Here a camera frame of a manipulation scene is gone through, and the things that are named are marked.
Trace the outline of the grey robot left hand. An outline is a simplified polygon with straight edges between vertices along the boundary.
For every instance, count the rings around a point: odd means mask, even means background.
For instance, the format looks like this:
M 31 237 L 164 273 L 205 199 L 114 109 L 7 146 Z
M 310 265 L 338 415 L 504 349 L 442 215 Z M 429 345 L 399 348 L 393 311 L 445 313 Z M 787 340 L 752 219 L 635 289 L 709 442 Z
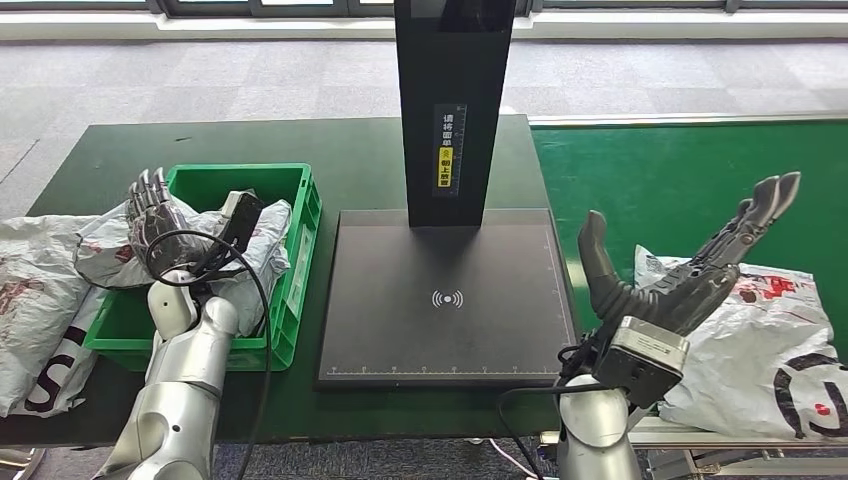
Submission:
M 146 272 L 160 277 L 173 268 L 187 269 L 207 252 L 209 242 L 199 236 L 175 234 L 155 242 L 173 231 L 190 229 L 176 199 L 170 194 L 161 167 L 150 173 L 143 170 L 128 189 L 126 219 L 128 240 Z

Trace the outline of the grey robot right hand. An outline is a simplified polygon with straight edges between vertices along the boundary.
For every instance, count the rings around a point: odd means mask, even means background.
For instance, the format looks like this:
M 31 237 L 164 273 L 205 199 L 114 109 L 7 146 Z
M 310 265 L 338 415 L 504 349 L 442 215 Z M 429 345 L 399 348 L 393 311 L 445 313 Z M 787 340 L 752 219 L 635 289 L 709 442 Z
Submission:
M 696 330 L 729 296 L 740 276 L 739 263 L 792 205 L 801 173 L 788 172 L 758 182 L 750 198 L 692 258 L 646 286 L 626 284 L 605 248 L 603 214 L 588 212 L 578 234 L 578 251 L 590 303 L 605 333 L 633 316 L 681 336 Z

